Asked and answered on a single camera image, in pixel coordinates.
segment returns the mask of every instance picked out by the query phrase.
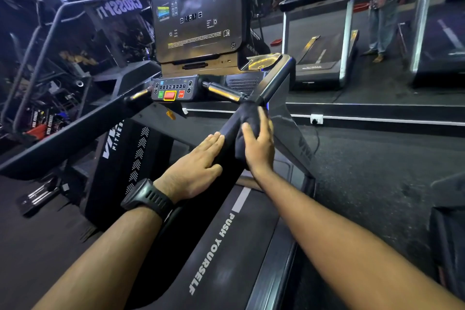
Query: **black watch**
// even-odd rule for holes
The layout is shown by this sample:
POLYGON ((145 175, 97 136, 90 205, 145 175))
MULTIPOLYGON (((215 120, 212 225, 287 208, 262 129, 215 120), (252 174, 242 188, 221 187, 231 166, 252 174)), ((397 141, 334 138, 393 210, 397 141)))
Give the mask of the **black watch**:
POLYGON ((121 202, 121 207, 125 210, 134 209, 140 205, 145 205, 154 210, 162 221, 168 219, 174 208, 174 204, 169 197, 155 188, 150 179, 142 179, 138 182, 121 202))

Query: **red button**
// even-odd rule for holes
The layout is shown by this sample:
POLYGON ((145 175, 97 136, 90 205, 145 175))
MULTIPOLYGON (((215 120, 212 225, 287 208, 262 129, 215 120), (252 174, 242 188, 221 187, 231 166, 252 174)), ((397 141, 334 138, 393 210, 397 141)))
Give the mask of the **red button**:
POLYGON ((177 91, 166 91, 163 99, 165 101, 169 101, 169 100, 173 101, 176 98, 176 92, 177 91))

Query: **jeans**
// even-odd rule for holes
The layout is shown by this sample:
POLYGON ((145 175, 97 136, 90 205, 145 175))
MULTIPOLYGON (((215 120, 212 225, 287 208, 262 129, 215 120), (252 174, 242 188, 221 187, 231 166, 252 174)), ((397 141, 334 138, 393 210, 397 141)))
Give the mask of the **jeans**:
POLYGON ((394 36, 397 21, 397 2, 387 2, 379 9, 370 9, 370 49, 378 50, 378 54, 384 54, 394 36))

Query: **treadmill display screen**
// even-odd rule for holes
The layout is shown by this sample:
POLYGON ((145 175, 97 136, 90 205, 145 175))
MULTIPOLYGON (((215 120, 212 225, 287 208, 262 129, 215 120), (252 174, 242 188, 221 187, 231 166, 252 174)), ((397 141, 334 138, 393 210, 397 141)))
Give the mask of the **treadmill display screen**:
POLYGON ((242 0, 152 0, 161 63, 235 51, 245 33, 242 0))

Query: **warning label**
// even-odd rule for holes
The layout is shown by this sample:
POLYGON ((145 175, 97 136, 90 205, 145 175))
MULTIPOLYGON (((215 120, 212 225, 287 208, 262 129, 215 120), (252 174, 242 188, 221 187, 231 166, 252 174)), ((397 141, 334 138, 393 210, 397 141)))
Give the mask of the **warning label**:
POLYGON ((215 38, 215 37, 222 37, 222 36, 223 36, 223 33, 221 31, 219 31, 219 32, 215 32, 215 33, 210 33, 209 35, 204 35, 204 36, 199 36, 199 37, 195 37, 195 38, 186 39, 184 41, 168 43, 168 49, 181 47, 184 44, 188 44, 188 43, 192 43, 192 42, 198 42, 198 41, 203 41, 205 39, 215 38))

